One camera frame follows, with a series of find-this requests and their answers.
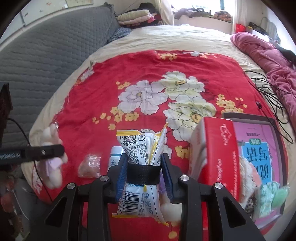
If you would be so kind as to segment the small red box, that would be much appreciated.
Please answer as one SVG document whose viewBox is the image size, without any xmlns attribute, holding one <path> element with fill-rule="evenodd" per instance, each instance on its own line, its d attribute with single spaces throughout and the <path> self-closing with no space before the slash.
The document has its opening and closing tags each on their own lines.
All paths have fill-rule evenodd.
<svg viewBox="0 0 296 241">
<path fill-rule="evenodd" d="M 245 31 L 246 31 L 246 27 L 244 25 L 241 25 L 241 24 L 235 25 L 235 33 L 245 32 Z"/>
</svg>

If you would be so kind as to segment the green tissue pack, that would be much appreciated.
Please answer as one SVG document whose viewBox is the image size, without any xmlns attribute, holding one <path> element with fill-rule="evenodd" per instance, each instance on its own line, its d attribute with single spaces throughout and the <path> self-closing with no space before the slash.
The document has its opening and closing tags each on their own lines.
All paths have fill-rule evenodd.
<svg viewBox="0 0 296 241">
<path fill-rule="evenodd" d="M 276 181 L 271 181 L 262 184 L 255 191 L 256 205 L 254 207 L 253 220 L 266 217 L 272 213 L 272 202 L 280 184 Z"/>
</svg>

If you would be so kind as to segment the white vitamin bottle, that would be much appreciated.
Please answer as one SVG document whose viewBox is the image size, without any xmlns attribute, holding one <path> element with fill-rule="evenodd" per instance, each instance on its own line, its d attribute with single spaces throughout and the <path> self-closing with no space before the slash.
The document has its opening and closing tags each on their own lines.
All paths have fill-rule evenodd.
<svg viewBox="0 0 296 241">
<path fill-rule="evenodd" d="M 121 146 L 113 146 L 111 148 L 107 170 L 119 163 L 123 153 L 125 153 L 125 151 Z"/>
</svg>

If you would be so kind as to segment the clear plastic wrapped packet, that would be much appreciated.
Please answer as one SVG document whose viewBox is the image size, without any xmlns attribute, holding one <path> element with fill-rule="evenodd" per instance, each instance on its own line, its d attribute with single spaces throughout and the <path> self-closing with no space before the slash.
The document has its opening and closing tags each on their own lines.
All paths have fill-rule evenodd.
<svg viewBox="0 0 296 241">
<path fill-rule="evenodd" d="M 87 154 L 78 167 L 78 177 L 98 178 L 100 177 L 100 154 Z"/>
</svg>

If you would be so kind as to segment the snack bag with black band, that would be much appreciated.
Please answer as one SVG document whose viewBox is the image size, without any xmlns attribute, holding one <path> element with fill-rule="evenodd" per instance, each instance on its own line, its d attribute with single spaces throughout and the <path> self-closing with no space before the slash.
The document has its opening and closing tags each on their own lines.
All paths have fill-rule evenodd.
<svg viewBox="0 0 296 241">
<path fill-rule="evenodd" d="M 116 138 L 127 154 L 127 177 L 114 218 L 152 217 L 168 226 L 159 203 L 161 155 L 167 125 L 157 133 L 117 130 Z"/>
</svg>

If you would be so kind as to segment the red tissue box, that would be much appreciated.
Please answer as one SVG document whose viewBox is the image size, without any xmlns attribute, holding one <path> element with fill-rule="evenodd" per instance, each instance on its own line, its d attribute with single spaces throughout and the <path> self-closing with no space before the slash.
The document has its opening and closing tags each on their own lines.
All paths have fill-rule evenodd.
<svg viewBox="0 0 296 241">
<path fill-rule="evenodd" d="M 188 175 L 199 183 L 222 183 L 239 200 L 240 164 L 233 121 L 204 117 L 190 139 Z"/>
</svg>

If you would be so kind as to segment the red floral blanket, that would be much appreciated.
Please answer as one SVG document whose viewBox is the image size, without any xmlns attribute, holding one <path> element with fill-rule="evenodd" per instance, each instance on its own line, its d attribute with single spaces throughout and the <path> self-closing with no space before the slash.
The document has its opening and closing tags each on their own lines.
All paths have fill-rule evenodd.
<svg viewBox="0 0 296 241">
<path fill-rule="evenodd" d="M 167 125 L 164 153 L 168 154 L 173 165 L 188 175 L 190 139 L 194 129 L 202 118 L 224 118 L 224 113 L 217 115 L 215 106 L 207 104 L 201 96 L 181 103 L 169 101 L 166 95 L 162 95 L 160 106 L 152 106 L 147 101 L 147 95 L 162 91 L 163 85 L 158 78 L 166 69 L 175 67 L 173 63 L 158 62 L 152 55 L 152 51 L 124 54 L 123 63 L 128 69 L 134 70 L 132 77 L 141 78 L 136 85 L 130 87 L 131 93 L 126 95 L 128 103 L 134 104 L 140 100 L 142 106 L 151 109 L 154 116 L 145 117 L 138 112 L 126 114 L 120 110 L 117 116 L 111 116 L 107 120 L 101 117 L 104 111 L 111 112 L 119 106 L 117 103 L 111 104 L 111 86 L 106 83 L 111 77 L 106 69 L 115 68 L 115 58 L 95 65 L 94 75 L 73 88 L 69 95 L 74 98 L 74 102 L 56 115 L 55 121 L 43 130 L 41 141 L 36 144 L 62 144 L 65 149 L 63 157 L 40 162 L 32 171 L 32 188 L 39 199 L 49 203 L 70 182 L 84 185 L 94 181 L 95 178 L 78 177 L 78 167 L 87 154 L 101 155 L 100 175 L 105 175 L 111 148 L 121 146 L 116 138 L 117 130 L 157 133 Z M 265 77 L 248 79 L 246 83 L 262 97 L 260 87 L 269 86 Z M 257 101 L 256 106 L 259 114 L 253 115 L 265 116 L 275 121 L 272 109 L 267 111 L 261 101 Z"/>
</svg>

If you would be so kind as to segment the leopard print scrunchie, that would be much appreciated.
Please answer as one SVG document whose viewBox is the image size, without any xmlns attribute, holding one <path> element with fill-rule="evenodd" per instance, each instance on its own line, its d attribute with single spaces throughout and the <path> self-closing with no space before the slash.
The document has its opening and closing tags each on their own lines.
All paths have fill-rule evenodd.
<svg viewBox="0 0 296 241">
<path fill-rule="evenodd" d="M 248 199 L 247 204 L 244 208 L 245 212 L 253 219 L 255 207 L 257 205 L 257 199 L 255 196 L 252 196 Z"/>
</svg>

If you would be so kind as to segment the grey tray with pink book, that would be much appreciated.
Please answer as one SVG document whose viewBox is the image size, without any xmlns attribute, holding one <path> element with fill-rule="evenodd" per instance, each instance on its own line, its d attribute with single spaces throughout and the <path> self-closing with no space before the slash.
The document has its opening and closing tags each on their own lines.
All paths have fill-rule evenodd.
<svg viewBox="0 0 296 241">
<path fill-rule="evenodd" d="M 239 156 L 255 166 L 262 184 L 276 181 L 280 188 L 289 186 L 285 149 L 275 121 L 265 116 L 243 113 L 224 113 L 223 117 L 233 121 Z M 283 215 L 284 207 L 285 202 L 268 216 L 252 220 L 266 234 Z"/>
</svg>

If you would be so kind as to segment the pink quilt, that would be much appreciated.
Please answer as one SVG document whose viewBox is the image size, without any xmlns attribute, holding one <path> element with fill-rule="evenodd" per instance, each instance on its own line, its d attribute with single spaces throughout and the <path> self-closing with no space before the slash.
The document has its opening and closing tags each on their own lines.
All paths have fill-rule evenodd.
<svg viewBox="0 0 296 241">
<path fill-rule="evenodd" d="M 295 68 L 293 64 L 274 45 L 248 32 L 233 34 L 230 40 L 266 73 L 295 131 Z"/>
</svg>

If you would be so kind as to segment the white floral scrunchie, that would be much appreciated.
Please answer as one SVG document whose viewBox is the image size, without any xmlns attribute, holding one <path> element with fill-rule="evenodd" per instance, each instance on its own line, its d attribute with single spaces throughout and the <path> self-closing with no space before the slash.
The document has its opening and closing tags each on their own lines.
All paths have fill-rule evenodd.
<svg viewBox="0 0 296 241">
<path fill-rule="evenodd" d="M 245 208 L 249 198 L 254 194 L 258 186 L 261 185 L 261 179 L 255 166 L 246 158 L 239 156 L 240 166 L 240 192 L 239 203 Z"/>
</svg>

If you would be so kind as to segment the folded clothes pile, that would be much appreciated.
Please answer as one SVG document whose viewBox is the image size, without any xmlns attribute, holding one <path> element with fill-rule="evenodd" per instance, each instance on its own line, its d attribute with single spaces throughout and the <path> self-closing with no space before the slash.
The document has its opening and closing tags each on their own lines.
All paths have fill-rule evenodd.
<svg viewBox="0 0 296 241">
<path fill-rule="evenodd" d="M 122 13 L 116 19 L 121 27 L 130 29 L 165 25 L 161 14 L 152 3 L 141 3 L 137 9 Z"/>
</svg>

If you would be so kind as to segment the clothes on windowsill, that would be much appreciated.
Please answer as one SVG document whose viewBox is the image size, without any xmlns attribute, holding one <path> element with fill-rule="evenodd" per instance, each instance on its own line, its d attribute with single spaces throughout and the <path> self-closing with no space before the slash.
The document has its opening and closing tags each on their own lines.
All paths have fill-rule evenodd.
<svg viewBox="0 0 296 241">
<path fill-rule="evenodd" d="M 205 18 L 214 18 L 222 20 L 228 23 L 232 22 L 232 16 L 225 10 L 216 11 L 213 15 L 211 11 L 204 11 L 203 8 L 182 8 L 177 11 L 174 11 L 174 18 L 179 20 L 181 16 L 187 16 L 188 18 L 194 17 L 205 17 Z"/>
</svg>

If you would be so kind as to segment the cream bed sheet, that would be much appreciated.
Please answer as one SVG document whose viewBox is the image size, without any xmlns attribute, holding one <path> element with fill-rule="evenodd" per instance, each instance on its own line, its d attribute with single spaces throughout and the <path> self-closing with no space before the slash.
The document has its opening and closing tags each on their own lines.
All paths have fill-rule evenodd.
<svg viewBox="0 0 296 241">
<path fill-rule="evenodd" d="M 106 69 L 111 74 L 106 83 L 111 86 L 111 104 L 119 106 L 111 112 L 104 111 L 101 117 L 107 120 L 117 116 L 120 110 L 126 114 L 138 112 L 145 117 L 154 116 L 140 100 L 129 104 L 126 99 L 126 95 L 131 93 L 130 87 L 141 78 L 132 77 L 134 70 L 123 63 L 123 56 L 141 51 L 152 51 L 158 62 L 175 65 L 158 78 L 163 90 L 147 95 L 152 106 L 160 106 L 162 95 L 166 95 L 169 101 L 181 103 L 201 96 L 207 104 L 215 106 L 217 115 L 259 114 L 257 101 L 270 111 L 271 105 L 267 100 L 246 83 L 248 79 L 265 76 L 265 65 L 257 64 L 257 58 L 249 52 L 259 46 L 264 46 L 262 54 L 265 57 L 278 55 L 270 44 L 248 33 L 231 36 L 218 30 L 192 26 L 154 26 L 133 30 L 126 37 L 98 49 L 74 69 L 38 115 L 30 130 L 30 141 L 39 144 L 43 130 L 68 104 L 74 102 L 69 95 L 73 88 L 94 75 L 95 65 L 111 58 L 115 58 L 117 64 L 115 68 Z"/>
</svg>

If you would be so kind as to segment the grey quilted headboard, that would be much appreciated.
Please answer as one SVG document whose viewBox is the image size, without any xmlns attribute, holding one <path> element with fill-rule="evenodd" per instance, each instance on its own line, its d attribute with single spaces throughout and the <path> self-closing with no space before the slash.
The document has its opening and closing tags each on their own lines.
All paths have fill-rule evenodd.
<svg viewBox="0 0 296 241">
<path fill-rule="evenodd" d="M 30 28 L 1 51 L 1 83 L 13 110 L 2 146 L 24 146 L 35 120 L 62 83 L 119 28 L 112 4 L 61 14 Z"/>
</svg>

